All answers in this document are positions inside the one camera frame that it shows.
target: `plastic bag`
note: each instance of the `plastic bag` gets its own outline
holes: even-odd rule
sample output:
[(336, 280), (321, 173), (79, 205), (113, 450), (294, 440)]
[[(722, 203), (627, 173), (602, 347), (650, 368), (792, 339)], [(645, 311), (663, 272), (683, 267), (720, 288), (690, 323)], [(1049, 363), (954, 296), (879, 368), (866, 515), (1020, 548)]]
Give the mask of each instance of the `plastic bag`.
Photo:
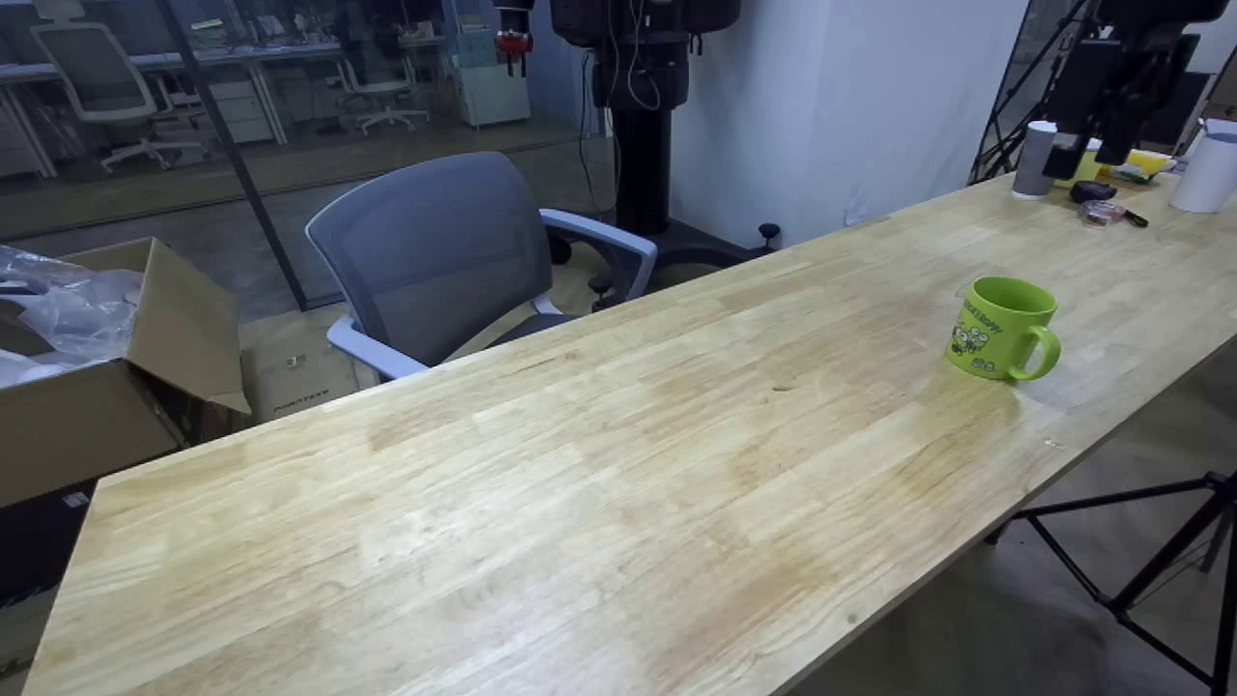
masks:
[(34, 360), (3, 352), (0, 386), (12, 386), (123, 358), (142, 280), (0, 249), (0, 296), (22, 306), (21, 323), (56, 347)]

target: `office chair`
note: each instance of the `office chair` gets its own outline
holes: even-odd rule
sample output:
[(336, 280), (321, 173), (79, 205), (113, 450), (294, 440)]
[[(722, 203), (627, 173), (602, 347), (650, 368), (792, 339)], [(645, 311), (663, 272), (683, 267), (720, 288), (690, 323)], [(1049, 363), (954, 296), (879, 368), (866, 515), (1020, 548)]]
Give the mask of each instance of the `office chair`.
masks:
[[(155, 129), (163, 117), (142, 74), (128, 62), (123, 48), (104, 22), (38, 22), (30, 26), (43, 53), (64, 74), (71, 109), (83, 124), (104, 129)], [(158, 138), (142, 135), (133, 149), (116, 149), (101, 158), (104, 173), (128, 158), (155, 158), (172, 167), (168, 155), (211, 151), (203, 138)]]
[(417, 162), (350, 191), (306, 229), (352, 306), (352, 316), (329, 330), (329, 345), (386, 381), (408, 381), (524, 302), (534, 314), (500, 345), (569, 323), (551, 302), (551, 231), (627, 267), (624, 298), (650, 288), (650, 240), (534, 208), (525, 178), (497, 151)]
[(378, 101), (374, 111), (364, 111), (364, 117), (359, 117), (359, 124), (356, 124), (359, 135), (368, 135), (374, 124), (413, 129), (417, 122), (430, 122), (426, 109), (408, 109), (408, 106), (400, 106), (400, 98), (408, 98), (408, 101), (417, 98), (413, 78), (396, 78), (396, 74), (390, 74), (390, 78), (368, 78), (368, 80), (359, 80), (359, 78), (356, 78), (356, 66), (345, 59), (345, 62), (339, 62), (339, 86), (345, 86), (350, 98)]

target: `chair armrest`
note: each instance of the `chair armrest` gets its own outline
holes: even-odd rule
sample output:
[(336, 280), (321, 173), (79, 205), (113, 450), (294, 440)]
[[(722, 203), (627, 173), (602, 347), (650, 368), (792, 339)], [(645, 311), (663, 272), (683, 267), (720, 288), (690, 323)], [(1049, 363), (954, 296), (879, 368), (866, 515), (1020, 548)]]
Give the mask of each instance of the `chair armrest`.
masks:
[(396, 352), (390, 345), (356, 334), (352, 316), (336, 316), (336, 325), (324, 334), (324, 339), (334, 347), (356, 358), (359, 363), (374, 368), (386, 381), (412, 381), (417, 373), (430, 373), (426, 363)]
[(650, 244), (645, 235), (633, 235), (627, 229), (614, 229), (614, 226), (602, 226), (592, 216), (575, 216), (565, 208), (543, 208), (543, 226), (544, 226), (544, 231), (633, 254), (633, 280), (624, 298), (641, 298), (650, 289), (650, 280), (658, 267), (658, 244)]

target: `mug handle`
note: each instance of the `mug handle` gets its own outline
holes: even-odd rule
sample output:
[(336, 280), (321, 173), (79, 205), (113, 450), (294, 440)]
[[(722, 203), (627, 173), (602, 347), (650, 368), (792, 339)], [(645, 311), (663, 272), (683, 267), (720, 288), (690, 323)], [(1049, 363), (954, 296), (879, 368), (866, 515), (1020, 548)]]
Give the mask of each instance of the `mug handle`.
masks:
[(1046, 347), (1046, 358), (1040, 358), (1040, 368), (1033, 368), (1033, 373), (1008, 368), (1015, 385), (1033, 385), (1033, 381), (1049, 377), (1055, 368), (1055, 360), (1058, 360), (1055, 334), (1049, 334), (1046, 325), (1033, 325), (1029, 334), (1035, 336), (1035, 347)]

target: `green mug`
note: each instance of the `green mug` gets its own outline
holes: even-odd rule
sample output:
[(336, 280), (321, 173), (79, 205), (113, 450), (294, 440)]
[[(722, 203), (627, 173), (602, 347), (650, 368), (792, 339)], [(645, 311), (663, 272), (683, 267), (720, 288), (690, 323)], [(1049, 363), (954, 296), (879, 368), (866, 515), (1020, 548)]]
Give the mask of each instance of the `green mug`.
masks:
[(962, 302), (949, 360), (980, 381), (1033, 385), (1058, 360), (1058, 339), (1049, 334), (1051, 314), (1055, 298), (1033, 283), (980, 280)]

